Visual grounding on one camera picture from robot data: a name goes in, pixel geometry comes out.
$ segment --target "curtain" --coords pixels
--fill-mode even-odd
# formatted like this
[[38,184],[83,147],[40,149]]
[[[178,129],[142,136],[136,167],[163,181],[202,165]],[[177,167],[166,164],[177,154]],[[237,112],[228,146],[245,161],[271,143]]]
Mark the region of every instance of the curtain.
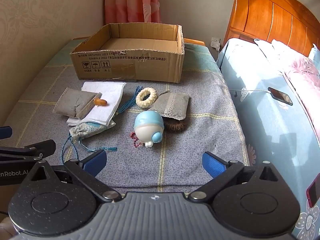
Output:
[[160,21],[159,0],[105,0],[108,23]]

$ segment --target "light blue bedding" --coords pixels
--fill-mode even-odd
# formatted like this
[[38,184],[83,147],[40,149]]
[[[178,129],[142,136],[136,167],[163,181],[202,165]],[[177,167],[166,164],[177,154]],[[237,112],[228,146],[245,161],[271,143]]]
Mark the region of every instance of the light blue bedding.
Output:
[[[219,55],[218,67],[229,90],[272,87],[289,95],[293,102],[292,106],[284,104],[264,91],[251,91],[247,96],[243,91],[230,91],[249,159],[253,160],[253,154],[253,163],[267,160],[275,165],[300,203],[301,219],[294,235],[302,240],[314,239],[320,232],[319,208],[309,208],[306,190],[320,172],[320,148],[304,110],[256,44],[230,39]],[[308,216],[312,216],[312,223],[305,227]]]

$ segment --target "blue and white toy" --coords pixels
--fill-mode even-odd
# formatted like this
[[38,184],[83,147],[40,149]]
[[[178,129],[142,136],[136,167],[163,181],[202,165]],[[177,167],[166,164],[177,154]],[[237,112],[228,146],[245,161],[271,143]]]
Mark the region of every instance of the blue and white toy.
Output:
[[146,147],[152,147],[153,143],[161,142],[163,130],[162,116],[155,111],[144,111],[138,114],[134,122],[134,132]]

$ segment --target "gray sachet pillow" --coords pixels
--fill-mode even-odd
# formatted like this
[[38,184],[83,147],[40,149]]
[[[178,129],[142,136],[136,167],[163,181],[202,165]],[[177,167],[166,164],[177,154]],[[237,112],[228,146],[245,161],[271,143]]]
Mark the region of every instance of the gray sachet pillow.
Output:
[[95,98],[101,96],[101,93],[66,88],[53,109],[53,113],[83,119],[94,107]]
[[178,94],[165,92],[159,95],[149,111],[156,111],[161,116],[183,120],[187,115],[187,107],[190,96],[187,94]]

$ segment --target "blue tassel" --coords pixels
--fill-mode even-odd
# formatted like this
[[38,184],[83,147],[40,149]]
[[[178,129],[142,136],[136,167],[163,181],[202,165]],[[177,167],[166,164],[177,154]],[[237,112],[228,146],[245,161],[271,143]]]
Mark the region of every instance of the blue tassel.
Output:
[[62,164],[64,163],[64,160],[63,160],[63,159],[64,159],[64,148],[65,148],[65,146],[66,146],[66,144],[67,144],[68,141],[70,141],[73,150],[76,152],[76,157],[77,157],[77,159],[79,160],[78,151],[77,151],[75,145],[73,144],[71,134],[69,133],[68,138],[67,138],[66,141],[64,142],[63,147],[62,147],[62,150],[61,150],[61,162],[62,162]]
[[118,109],[118,114],[121,114],[122,112],[124,112],[125,110],[127,110],[129,107],[132,106],[136,106],[136,97],[139,94],[139,92],[142,90],[142,86],[138,86],[136,88],[136,92],[134,93],[133,97],[128,100],[127,102],[125,102],[119,109]]
[[117,147],[111,147],[111,148],[107,148],[107,147],[99,147],[96,149],[89,149],[88,147],[86,147],[85,145],[83,145],[81,138],[79,139],[79,144],[84,147],[88,152],[96,152],[98,150],[107,150],[107,151],[112,151],[112,152],[116,152],[118,150]]

